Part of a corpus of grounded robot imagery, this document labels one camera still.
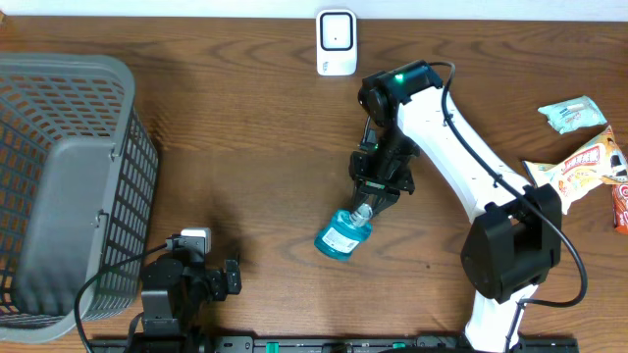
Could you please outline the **teal wet wipes pack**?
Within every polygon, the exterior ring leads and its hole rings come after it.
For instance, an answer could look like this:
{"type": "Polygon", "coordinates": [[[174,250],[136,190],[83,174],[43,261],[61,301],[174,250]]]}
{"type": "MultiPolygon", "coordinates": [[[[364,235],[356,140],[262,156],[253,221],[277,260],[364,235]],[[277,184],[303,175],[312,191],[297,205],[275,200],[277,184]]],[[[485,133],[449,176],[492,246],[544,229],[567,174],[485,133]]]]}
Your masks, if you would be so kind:
{"type": "Polygon", "coordinates": [[[540,107],[538,112],[545,115],[548,124],[560,134],[607,123],[598,105],[586,95],[540,107]]]}

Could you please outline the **blue mouthwash bottle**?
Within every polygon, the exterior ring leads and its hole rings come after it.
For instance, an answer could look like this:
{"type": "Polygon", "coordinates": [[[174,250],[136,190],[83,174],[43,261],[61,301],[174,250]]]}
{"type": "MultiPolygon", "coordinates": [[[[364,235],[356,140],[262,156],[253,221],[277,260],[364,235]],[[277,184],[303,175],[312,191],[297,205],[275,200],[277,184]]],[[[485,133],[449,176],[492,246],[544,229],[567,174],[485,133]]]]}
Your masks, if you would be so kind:
{"type": "Polygon", "coordinates": [[[338,210],[316,236],[315,247],[332,259],[348,261],[353,251],[370,237],[372,217],[373,210],[366,203],[353,212],[338,210]]]}

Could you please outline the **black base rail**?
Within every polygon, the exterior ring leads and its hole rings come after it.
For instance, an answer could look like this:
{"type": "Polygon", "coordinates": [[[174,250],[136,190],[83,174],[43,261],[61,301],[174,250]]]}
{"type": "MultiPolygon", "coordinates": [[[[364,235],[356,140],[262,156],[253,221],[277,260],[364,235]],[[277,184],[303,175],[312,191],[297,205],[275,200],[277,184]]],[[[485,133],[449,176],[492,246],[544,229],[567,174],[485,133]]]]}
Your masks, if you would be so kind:
{"type": "Polygon", "coordinates": [[[471,352],[470,343],[456,335],[420,335],[397,338],[254,338],[215,336],[197,341],[156,338],[96,339],[95,352],[214,352],[214,353],[377,353],[471,352]]]}

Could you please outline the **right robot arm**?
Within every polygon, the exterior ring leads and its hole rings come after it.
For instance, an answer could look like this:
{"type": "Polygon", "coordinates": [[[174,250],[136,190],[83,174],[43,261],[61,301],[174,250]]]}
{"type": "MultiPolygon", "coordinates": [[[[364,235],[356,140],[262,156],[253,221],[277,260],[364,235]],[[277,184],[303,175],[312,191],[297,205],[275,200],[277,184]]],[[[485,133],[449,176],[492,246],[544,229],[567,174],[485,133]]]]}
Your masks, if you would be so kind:
{"type": "Polygon", "coordinates": [[[408,167],[425,155],[462,204],[470,231],[460,260],[475,287],[464,336],[478,351],[517,347],[523,300],[531,298],[560,261],[560,199],[512,170],[464,120],[432,65],[416,61],[363,78],[357,99],[367,122],[350,157],[352,206],[374,214],[415,185],[408,167]]]}

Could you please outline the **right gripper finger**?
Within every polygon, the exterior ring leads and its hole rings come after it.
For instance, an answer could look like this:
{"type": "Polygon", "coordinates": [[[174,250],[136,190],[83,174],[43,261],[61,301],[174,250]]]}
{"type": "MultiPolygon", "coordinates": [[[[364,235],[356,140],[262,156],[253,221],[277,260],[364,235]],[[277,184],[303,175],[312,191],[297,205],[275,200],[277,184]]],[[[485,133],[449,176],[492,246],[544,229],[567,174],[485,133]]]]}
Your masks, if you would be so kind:
{"type": "Polygon", "coordinates": [[[356,211],[362,204],[368,204],[369,189],[364,183],[355,183],[351,196],[351,211],[356,211]]]}
{"type": "Polygon", "coordinates": [[[378,192],[371,203],[371,208],[374,216],[378,216],[380,213],[394,205],[399,199],[400,193],[398,191],[382,191],[378,192]]]}

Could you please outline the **white barcode scanner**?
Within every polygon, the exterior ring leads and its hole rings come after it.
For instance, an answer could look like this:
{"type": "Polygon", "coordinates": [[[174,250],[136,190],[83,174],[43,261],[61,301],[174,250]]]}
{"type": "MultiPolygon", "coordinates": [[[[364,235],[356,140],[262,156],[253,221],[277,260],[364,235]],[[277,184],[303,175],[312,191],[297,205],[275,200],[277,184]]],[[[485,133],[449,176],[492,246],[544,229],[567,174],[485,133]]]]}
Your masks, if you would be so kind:
{"type": "Polygon", "coordinates": [[[320,76],[351,76],[357,68],[357,20],[347,9],[316,17],[316,68],[320,76]]]}

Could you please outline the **brown Top chocolate bar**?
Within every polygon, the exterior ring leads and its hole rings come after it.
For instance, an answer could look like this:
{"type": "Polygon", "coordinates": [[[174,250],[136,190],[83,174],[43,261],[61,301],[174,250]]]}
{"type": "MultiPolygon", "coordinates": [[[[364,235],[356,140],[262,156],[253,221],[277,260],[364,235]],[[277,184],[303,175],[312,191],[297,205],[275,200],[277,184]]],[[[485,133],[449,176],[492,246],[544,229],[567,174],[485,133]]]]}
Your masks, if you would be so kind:
{"type": "Polygon", "coordinates": [[[628,233],[628,185],[616,184],[611,191],[613,199],[614,229],[622,234],[628,233]]]}

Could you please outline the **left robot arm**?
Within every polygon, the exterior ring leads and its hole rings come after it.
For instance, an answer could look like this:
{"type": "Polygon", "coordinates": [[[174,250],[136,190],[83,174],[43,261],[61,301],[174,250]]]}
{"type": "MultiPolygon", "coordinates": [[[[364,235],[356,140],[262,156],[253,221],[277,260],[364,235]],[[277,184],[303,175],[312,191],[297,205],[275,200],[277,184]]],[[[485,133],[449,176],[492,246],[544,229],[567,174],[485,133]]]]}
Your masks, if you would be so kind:
{"type": "Polygon", "coordinates": [[[195,320],[202,307],[242,289],[239,257],[208,268],[205,256],[182,247],[168,251],[140,272],[142,312],[133,320],[127,352],[213,352],[212,339],[195,320]],[[143,332],[136,333],[136,323],[143,332]]]}

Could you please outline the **yellow snack bag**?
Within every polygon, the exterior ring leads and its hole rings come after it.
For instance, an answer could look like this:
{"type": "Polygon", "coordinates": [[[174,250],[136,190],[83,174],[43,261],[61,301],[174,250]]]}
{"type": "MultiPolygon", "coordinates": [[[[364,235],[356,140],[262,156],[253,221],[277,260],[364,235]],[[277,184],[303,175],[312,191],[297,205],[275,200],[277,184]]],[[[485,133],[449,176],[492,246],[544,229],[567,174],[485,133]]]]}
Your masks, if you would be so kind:
{"type": "Polygon", "coordinates": [[[523,161],[523,166],[537,187],[549,184],[558,193],[563,215],[594,188],[627,183],[627,160],[611,126],[558,164],[523,161]]]}

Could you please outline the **grey plastic shopping basket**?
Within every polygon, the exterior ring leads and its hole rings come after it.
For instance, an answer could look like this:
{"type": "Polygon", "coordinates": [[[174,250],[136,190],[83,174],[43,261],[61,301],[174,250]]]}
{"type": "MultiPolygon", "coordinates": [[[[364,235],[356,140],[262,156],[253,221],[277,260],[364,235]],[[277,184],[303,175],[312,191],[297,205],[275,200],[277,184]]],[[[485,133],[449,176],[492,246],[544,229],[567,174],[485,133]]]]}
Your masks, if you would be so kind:
{"type": "Polygon", "coordinates": [[[137,293],[158,154],[99,55],[1,57],[1,337],[45,343],[137,293]]]}

